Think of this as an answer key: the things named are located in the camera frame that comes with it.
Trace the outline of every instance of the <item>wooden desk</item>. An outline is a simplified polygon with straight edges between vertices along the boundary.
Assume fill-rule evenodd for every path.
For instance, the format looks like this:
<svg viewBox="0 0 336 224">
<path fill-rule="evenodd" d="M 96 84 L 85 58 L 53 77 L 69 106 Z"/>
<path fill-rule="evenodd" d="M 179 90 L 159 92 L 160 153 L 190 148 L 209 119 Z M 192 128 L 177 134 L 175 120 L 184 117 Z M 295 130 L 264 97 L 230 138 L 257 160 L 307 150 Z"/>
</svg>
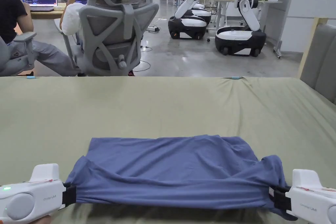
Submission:
<svg viewBox="0 0 336 224">
<path fill-rule="evenodd" d="M 63 11 L 51 11 L 51 12 L 31 12 L 32 19 L 56 19 L 61 18 Z"/>
</svg>

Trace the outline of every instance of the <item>table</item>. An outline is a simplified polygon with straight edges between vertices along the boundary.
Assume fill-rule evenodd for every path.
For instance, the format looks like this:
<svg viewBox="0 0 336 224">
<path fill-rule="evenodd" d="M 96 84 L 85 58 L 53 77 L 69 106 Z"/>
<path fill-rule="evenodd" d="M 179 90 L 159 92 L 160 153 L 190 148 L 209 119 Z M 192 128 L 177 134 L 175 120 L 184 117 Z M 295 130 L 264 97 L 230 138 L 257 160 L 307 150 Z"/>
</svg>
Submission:
<svg viewBox="0 0 336 224">
<path fill-rule="evenodd" d="M 27 181 L 43 163 L 59 164 L 64 181 L 92 137 L 202 134 L 240 136 L 258 158 L 279 155 L 289 184 L 294 168 L 336 184 L 336 106 L 295 78 L 19 76 L 0 78 L 0 90 L 0 185 Z M 113 219 L 109 206 L 92 207 L 58 211 L 54 224 L 193 223 L 143 212 L 135 220 L 125 209 L 128 219 Z"/>
<path fill-rule="evenodd" d="M 61 18 L 63 11 L 66 7 L 66 3 L 58 3 L 58 7 L 61 8 L 62 10 L 58 11 L 50 11 L 50 12 L 37 12 L 37 11 L 32 11 L 31 18 L 32 19 L 56 19 L 56 18 Z"/>
<path fill-rule="evenodd" d="M 212 29 L 209 28 L 209 30 L 218 30 L 220 27 L 223 27 L 223 22 L 221 22 L 221 18 L 222 16 L 225 16 L 226 19 L 226 9 L 227 9 L 227 3 L 232 3 L 235 0 L 210 0 L 210 1 L 215 1 L 218 2 L 218 10 L 217 10 L 217 21 L 216 21 L 216 28 Z M 269 9 L 269 5 L 270 4 L 275 4 L 275 3 L 281 3 L 281 1 L 278 2 L 270 2 L 270 1 L 263 1 L 260 0 L 260 3 L 263 3 L 263 7 L 262 7 L 262 14 L 260 17 L 260 29 L 265 32 L 265 28 L 266 28 L 266 19 L 267 19 L 267 15 L 268 15 L 268 9 Z"/>
</svg>

